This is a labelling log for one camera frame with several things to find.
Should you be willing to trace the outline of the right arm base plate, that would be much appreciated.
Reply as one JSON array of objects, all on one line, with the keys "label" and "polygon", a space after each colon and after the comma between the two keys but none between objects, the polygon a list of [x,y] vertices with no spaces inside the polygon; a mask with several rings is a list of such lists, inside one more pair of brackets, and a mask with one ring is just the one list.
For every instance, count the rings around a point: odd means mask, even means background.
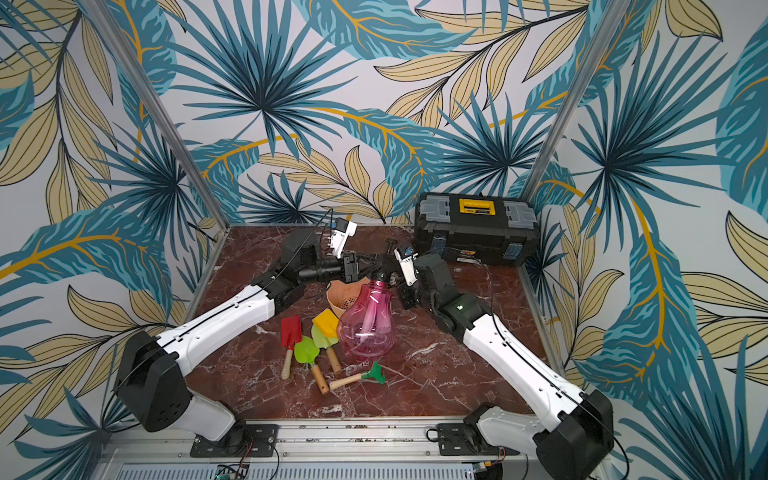
[{"label": "right arm base plate", "polygon": [[479,431],[467,424],[439,423],[435,427],[436,440],[441,456],[498,456],[501,448],[491,446]]}]

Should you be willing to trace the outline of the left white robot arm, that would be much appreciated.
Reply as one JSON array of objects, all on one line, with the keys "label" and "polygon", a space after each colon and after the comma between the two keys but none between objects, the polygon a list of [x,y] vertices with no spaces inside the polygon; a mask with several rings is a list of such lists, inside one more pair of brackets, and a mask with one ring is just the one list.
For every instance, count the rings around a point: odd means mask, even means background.
[{"label": "left white robot arm", "polygon": [[[301,299],[311,283],[353,283],[371,273],[376,257],[354,251],[323,254],[314,232],[294,232],[280,256],[222,304],[158,336],[139,333],[123,350],[113,392],[148,432],[180,425],[183,418],[210,421],[199,435],[218,441],[237,422],[219,402],[194,394],[186,376],[244,331],[272,319]],[[202,408],[196,415],[195,408]]]}]

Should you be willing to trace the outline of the light green toy spade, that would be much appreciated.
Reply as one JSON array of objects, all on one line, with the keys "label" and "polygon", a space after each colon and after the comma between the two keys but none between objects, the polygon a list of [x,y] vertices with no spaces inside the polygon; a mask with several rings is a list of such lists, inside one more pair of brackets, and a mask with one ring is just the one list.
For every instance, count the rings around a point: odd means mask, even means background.
[{"label": "light green toy spade", "polygon": [[334,350],[334,345],[338,342],[338,339],[327,337],[317,325],[312,326],[311,335],[315,345],[326,352],[333,372],[336,375],[340,375],[342,373],[342,366]]}]

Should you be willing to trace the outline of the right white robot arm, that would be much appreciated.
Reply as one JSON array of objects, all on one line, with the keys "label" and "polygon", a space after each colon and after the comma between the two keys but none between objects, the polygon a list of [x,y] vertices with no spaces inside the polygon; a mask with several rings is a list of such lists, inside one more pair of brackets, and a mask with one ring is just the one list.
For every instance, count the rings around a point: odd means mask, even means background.
[{"label": "right white robot arm", "polygon": [[382,275],[397,279],[405,309],[419,307],[438,328],[482,357],[522,397],[531,414],[483,404],[464,418],[465,444],[535,457],[553,479],[588,479],[618,442],[613,407],[552,370],[478,296],[460,291],[436,254],[381,257]]}]

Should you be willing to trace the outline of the yellow toy shovel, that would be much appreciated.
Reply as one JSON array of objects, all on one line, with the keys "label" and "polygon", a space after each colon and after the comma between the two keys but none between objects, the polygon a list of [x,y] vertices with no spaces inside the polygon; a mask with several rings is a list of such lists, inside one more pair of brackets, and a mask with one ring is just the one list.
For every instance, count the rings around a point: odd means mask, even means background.
[{"label": "yellow toy shovel", "polygon": [[312,323],[327,338],[337,338],[339,318],[330,309],[325,309],[313,318]]}]

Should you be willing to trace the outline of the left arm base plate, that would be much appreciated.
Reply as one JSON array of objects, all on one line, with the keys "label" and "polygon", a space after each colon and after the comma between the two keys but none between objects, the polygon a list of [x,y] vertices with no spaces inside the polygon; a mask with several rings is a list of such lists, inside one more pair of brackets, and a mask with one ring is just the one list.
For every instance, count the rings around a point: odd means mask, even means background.
[{"label": "left arm base plate", "polygon": [[190,456],[192,458],[269,458],[275,453],[279,426],[277,424],[238,423],[233,433],[219,441],[210,441],[196,435]]}]

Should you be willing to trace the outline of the bright green toy trowel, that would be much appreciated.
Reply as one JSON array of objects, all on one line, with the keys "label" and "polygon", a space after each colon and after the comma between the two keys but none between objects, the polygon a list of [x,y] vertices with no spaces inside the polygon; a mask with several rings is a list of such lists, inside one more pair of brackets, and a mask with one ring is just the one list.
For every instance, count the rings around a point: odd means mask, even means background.
[{"label": "bright green toy trowel", "polygon": [[330,388],[320,367],[316,363],[318,355],[319,347],[315,344],[312,338],[306,335],[303,335],[302,339],[294,345],[294,358],[298,363],[310,367],[318,389],[325,395],[330,392]]}]

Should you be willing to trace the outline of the pink transparent spray bottle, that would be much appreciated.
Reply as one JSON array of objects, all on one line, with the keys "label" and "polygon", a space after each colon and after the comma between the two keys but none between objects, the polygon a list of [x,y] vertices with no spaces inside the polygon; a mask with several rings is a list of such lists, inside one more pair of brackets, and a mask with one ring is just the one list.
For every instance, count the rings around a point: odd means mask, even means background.
[{"label": "pink transparent spray bottle", "polygon": [[394,346],[392,293],[379,280],[363,285],[339,320],[337,338],[345,356],[358,362],[381,360]]}]

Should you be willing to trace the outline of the red toy shovel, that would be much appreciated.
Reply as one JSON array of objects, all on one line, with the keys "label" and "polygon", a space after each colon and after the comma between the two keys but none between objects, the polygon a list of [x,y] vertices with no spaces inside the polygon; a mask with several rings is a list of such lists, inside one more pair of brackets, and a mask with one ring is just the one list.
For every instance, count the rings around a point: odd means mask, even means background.
[{"label": "red toy shovel", "polygon": [[290,378],[294,347],[301,341],[301,318],[298,315],[283,318],[281,320],[281,346],[285,349],[285,356],[281,370],[282,380]]}]

